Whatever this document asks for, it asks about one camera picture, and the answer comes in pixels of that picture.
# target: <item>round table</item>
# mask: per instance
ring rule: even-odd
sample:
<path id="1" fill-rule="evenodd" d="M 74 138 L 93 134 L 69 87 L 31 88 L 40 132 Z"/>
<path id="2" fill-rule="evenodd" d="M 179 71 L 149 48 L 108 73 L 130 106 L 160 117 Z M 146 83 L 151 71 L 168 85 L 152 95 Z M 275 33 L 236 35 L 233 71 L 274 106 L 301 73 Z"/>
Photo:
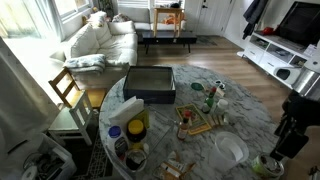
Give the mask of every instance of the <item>round table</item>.
<path id="1" fill-rule="evenodd" d="M 251 169 L 251 161 L 260 153 L 269 153 L 276 144 L 277 137 L 273 135 L 276 124 L 272 122 L 271 116 L 261 102 L 254 97 L 246 88 L 230 80 L 229 78 L 215 73 L 213 71 L 194 67 L 189 65 L 163 65 L 173 68 L 176 98 L 174 104 L 151 104 L 152 109 L 156 109 L 160 114 L 164 114 L 169 120 L 178 120 L 178 114 L 175 107 L 193 103 L 201 108 L 207 93 L 195 91 L 190 87 L 192 82 L 201 82 L 205 86 L 210 87 L 215 84 L 216 80 L 221 80 L 226 85 L 225 97 L 229 102 L 229 124 L 209 131 L 188 136 L 181 142 L 176 137 L 177 126 L 167 135 L 169 141 L 165 150 L 155 153 L 152 164 L 160 165 L 166 156 L 172 151 L 177 150 L 180 158 L 184 162 L 195 162 L 196 166 L 188 173 L 187 179 L 260 179 Z M 132 178 L 130 175 L 122 171 L 114 161 L 106 149 L 107 130 L 109 128 L 108 116 L 123 102 L 123 84 L 124 78 L 117 82 L 109 91 L 104 99 L 101 107 L 99 118 L 99 129 L 101 140 L 104 148 L 113 162 L 115 168 L 118 169 L 126 179 Z M 244 163 L 238 164 L 227 173 L 219 173 L 212 167 L 212 149 L 214 147 L 214 139 L 217 133 L 228 131 L 236 134 L 245 141 L 249 148 L 249 158 Z M 137 179 L 155 179 L 152 176 L 153 169 L 146 166 L 147 170 L 142 171 Z"/>

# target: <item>television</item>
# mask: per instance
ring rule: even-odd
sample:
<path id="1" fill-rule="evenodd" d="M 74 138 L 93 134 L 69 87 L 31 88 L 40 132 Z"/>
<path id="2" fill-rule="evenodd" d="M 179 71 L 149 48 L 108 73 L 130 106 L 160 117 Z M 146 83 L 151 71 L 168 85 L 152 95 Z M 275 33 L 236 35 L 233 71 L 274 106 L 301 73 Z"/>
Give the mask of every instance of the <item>television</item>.
<path id="1" fill-rule="evenodd" d="M 320 39 L 320 4 L 294 2 L 275 34 L 305 47 L 317 44 Z"/>

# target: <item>white curtain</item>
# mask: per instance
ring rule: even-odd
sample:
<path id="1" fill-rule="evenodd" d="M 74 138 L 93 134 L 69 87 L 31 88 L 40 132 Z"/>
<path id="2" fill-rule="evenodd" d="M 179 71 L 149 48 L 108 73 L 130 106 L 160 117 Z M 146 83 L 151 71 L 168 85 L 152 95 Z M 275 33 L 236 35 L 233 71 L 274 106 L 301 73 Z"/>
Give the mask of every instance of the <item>white curtain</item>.
<path id="1" fill-rule="evenodd" d="M 55 3 L 53 0 L 36 0 L 35 2 L 39 7 L 46 28 L 49 30 L 41 33 L 48 32 L 49 34 L 45 35 L 46 38 L 53 38 L 59 42 L 63 41 L 65 39 L 63 24 L 58 9 L 55 8 Z"/>
<path id="2" fill-rule="evenodd" d="M 2 131 L 0 159 L 2 159 L 1 157 L 20 142 L 48 129 L 58 114 L 58 108 L 21 65 L 2 38 L 0 38 L 0 77 L 0 132 Z"/>

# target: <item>coffee table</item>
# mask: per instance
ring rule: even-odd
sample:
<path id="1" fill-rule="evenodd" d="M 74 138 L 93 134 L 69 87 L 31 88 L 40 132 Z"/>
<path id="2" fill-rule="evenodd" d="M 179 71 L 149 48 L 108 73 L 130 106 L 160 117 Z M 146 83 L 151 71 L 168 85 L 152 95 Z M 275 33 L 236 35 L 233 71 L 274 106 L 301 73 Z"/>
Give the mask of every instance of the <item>coffee table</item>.
<path id="1" fill-rule="evenodd" d="M 156 151 L 148 159 L 144 171 L 132 175 L 126 173 L 117 165 L 115 159 L 107 154 L 114 167 L 126 179 L 154 179 L 152 172 L 156 166 L 164 161 L 172 150 L 177 150 L 184 162 L 195 162 L 196 166 L 187 175 L 187 179 L 260 179 L 251 169 L 252 160 L 262 152 L 270 153 L 277 142 L 273 135 L 277 125 L 272 122 L 271 116 L 261 102 L 240 84 L 230 80 L 228 77 L 213 71 L 189 65 L 165 65 L 173 68 L 176 84 L 176 99 L 174 104 L 150 104 L 147 108 L 155 109 L 158 114 L 166 117 L 169 121 L 178 121 L 179 117 L 175 107 L 193 103 L 201 107 L 206 93 L 195 91 L 190 87 L 191 82 L 201 82 L 205 86 L 213 85 L 216 80 L 226 84 L 225 99 L 229 102 L 230 125 L 218 127 L 198 135 L 188 136 L 185 142 L 176 138 L 177 125 L 161 143 Z M 123 102 L 124 78 L 118 81 L 109 91 L 101 107 L 99 118 L 99 129 L 102 143 L 106 149 L 108 138 L 106 136 L 109 128 L 108 116 Z M 249 158 L 244 163 L 237 165 L 227 173 L 220 173 L 213 169 L 212 149 L 215 136 L 219 132 L 232 132 L 243 139 L 249 149 Z"/>
<path id="2" fill-rule="evenodd" d="M 157 32 L 154 36 L 153 31 L 142 33 L 143 43 L 146 46 L 146 54 L 148 54 L 150 44 L 188 44 L 188 50 L 190 51 L 190 44 L 197 42 L 197 36 L 191 32 L 180 32 L 180 36 L 177 36 L 174 32 Z"/>

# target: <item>wooden chair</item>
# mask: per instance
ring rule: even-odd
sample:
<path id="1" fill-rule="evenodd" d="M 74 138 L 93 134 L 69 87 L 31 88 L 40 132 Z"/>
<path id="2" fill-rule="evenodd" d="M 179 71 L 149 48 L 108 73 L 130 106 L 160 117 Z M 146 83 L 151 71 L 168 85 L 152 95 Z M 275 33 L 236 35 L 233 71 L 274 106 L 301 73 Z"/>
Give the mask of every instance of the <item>wooden chair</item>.
<path id="1" fill-rule="evenodd" d="M 61 145 L 65 145 L 64 139 L 83 138 L 88 146 L 92 141 L 86 128 L 92 119 L 93 108 L 85 91 L 81 92 L 79 100 L 73 108 L 64 107 L 51 124 L 48 132 L 52 138 Z"/>
<path id="2" fill-rule="evenodd" d="M 64 105 L 69 108 L 74 106 L 81 94 L 79 87 L 66 68 L 63 68 L 63 70 L 53 80 L 50 80 L 49 84 L 58 94 Z M 106 95 L 105 89 L 87 89 L 86 92 L 88 93 L 92 108 L 100 110 L 101 104 Z"/>

